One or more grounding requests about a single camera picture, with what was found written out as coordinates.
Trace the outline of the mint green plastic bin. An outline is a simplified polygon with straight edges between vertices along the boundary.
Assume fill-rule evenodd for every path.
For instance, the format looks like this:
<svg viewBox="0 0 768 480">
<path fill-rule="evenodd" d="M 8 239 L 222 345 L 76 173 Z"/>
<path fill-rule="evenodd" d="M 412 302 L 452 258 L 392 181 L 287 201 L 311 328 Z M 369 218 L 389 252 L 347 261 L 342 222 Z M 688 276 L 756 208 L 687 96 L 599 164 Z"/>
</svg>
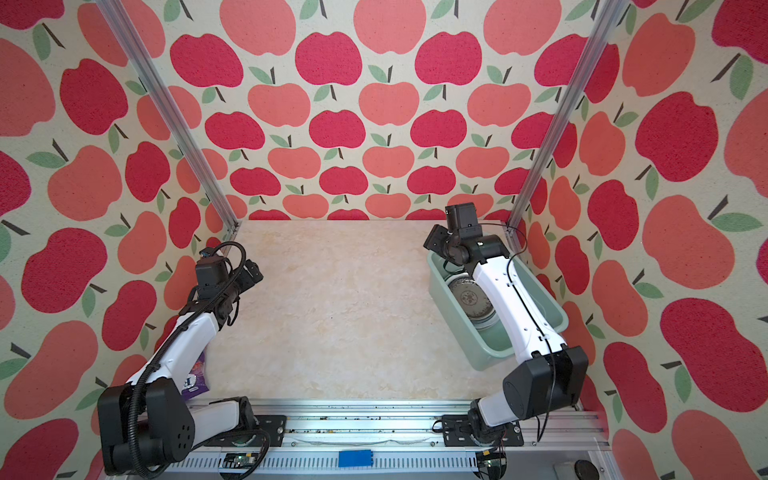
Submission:
<svg viewBox="0 0 768 480">
<path fill-rule="evenodd" d="M 511 359 L 514 349 L 498 316 L 494 316 L 497 320 L 494 325 L 477 330 L 450 291 L 448 283 L 454 277 L 466 277 L 466 274 L 461 275 L 457 267 L 445 269 L 443 259 L 434 252 L 428 252 L 426 258 L 430 270 L 429 294 L 470 365 L 475 370 L 483 371 Z M 569 318 L 564 309 L 524 262 L 516 258 L 514 266 L 523 286 L 546 321 L 556 332 L 564 332 L 569 326 Z"/>
</svg>

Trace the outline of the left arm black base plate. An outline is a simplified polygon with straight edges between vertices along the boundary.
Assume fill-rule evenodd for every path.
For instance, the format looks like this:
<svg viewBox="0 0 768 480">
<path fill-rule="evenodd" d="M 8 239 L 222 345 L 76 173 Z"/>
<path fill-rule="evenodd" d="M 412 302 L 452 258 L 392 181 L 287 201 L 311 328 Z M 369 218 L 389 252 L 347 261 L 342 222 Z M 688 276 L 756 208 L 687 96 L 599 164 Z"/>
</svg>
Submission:
<svg viewBox="0 0 768 480">
<path fill-rule="evenodd" d="M 257 415 L 252 420 L 246 421 L 235 429 L 236 435 L 227 443 L 234 447 L 258 449 L 264 444 L 262 434 L 256 434 L 255 430 L 261 430 L 269 437 L 270 447 L 281 447 L 285 433 L 285 416 Z"/>
</svg>

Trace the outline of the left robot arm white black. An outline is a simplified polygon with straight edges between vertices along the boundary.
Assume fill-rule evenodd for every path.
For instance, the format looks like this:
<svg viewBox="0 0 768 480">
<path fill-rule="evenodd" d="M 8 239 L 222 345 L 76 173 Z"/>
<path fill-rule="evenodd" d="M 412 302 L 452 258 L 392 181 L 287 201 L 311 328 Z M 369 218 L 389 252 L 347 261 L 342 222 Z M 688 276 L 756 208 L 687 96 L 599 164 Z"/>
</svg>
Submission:
<svg viewBox="0 0 768 480">
<path fill-rule="evenodd" d="M 206 443 L 235 438 L 261 442 L 240 478 L 253 474 L 265 460 L 271 439 L 247 398 L 215 401 L 192 411 L 182 395 L 187 375 L 207 345 L 236 320 L 241 295 L 263 279 L 240 243 L 228 245 L 240 252 L 239 263 L 220 255 L 218 247 L 203 249 L 195 265 L 197 283 L 174 329 L 140 370 L 100 395 L 97 413 L 107 475 L 155 479 Z"/>
</svg>

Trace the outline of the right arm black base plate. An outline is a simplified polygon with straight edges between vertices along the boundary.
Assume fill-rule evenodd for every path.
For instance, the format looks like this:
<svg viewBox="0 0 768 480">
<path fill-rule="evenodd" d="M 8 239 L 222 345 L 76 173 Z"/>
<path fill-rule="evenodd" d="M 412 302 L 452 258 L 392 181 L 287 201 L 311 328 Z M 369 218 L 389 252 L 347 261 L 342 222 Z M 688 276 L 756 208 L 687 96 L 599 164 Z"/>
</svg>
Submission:
<svg viewBox="0 0 768 480">
<path fill-rule="evenodd" d="M 515 421 L 490 427 L 479 415 L 444 415 L 439 420 L 446 447 L 498 448 L 522 447 L 525 441 L 520 424 Z"/>
</svg>

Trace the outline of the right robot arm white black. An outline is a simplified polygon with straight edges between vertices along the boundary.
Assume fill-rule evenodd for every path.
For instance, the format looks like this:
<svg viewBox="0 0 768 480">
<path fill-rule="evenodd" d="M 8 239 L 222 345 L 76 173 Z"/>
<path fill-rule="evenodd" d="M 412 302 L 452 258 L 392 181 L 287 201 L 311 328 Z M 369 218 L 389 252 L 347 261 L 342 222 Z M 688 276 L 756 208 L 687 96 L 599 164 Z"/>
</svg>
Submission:
<svg viewBox="0 0 768 480">
<path fill-rule="evenodd" d="M 479 445 L 500 443 L 514 422 L 577 405 L 588 367 L 583 348 L 570 347 L 545 319 L 525 288 L 510 253 L 496 235 L 483 233 L 472 203 L 446 208 L 424 247 L 460 267 L 487 297 L 503 325 L 517 366 L 501 390 L 471 403 L 469 431 Z"/>
</svg>

